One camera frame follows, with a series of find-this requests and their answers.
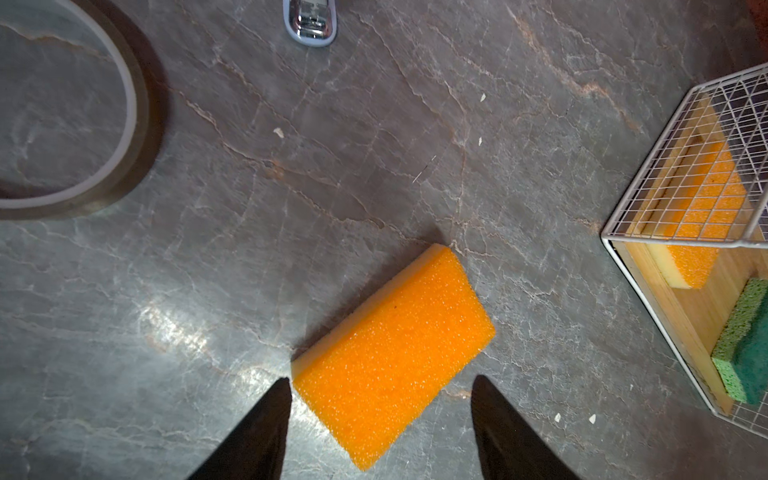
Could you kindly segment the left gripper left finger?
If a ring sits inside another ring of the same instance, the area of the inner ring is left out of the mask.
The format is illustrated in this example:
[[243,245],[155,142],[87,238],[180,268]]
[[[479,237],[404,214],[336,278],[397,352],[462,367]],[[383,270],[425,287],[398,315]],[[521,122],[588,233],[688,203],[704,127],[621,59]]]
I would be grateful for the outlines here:
[[290,381],[280,378],[189,479],[279,479],[291,403]]

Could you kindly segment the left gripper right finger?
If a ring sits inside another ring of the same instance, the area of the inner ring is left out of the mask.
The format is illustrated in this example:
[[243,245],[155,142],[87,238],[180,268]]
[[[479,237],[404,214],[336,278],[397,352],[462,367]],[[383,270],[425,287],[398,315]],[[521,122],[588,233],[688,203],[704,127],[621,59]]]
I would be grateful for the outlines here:
[[577,477],[488,377],[475,377],[470,403],[478,458],[485,479]]

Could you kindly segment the orange sponge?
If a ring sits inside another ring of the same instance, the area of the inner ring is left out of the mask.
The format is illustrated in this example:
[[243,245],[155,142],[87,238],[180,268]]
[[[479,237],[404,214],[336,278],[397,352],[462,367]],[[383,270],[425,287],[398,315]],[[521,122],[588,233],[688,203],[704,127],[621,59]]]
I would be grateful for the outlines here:
[[648,245],[669,287],[700,289],[706,284],[719,249],[688,243],[726,239],[745,199],[745,187],[726,143],[697,145],[684,157],[643,230],[651,237],[686,242]]
[[292,362],[293,385],[366,471],[495,334],[458,257],[433,244]]

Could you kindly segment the dark green sponge top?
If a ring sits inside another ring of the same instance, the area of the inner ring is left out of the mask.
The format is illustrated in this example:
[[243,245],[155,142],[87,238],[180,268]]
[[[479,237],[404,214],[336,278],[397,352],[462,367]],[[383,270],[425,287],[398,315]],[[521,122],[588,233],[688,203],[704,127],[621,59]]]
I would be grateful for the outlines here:
[[711,359],[727,394],[750,405],[767,390],[767,280],[751,278],[745,285]]

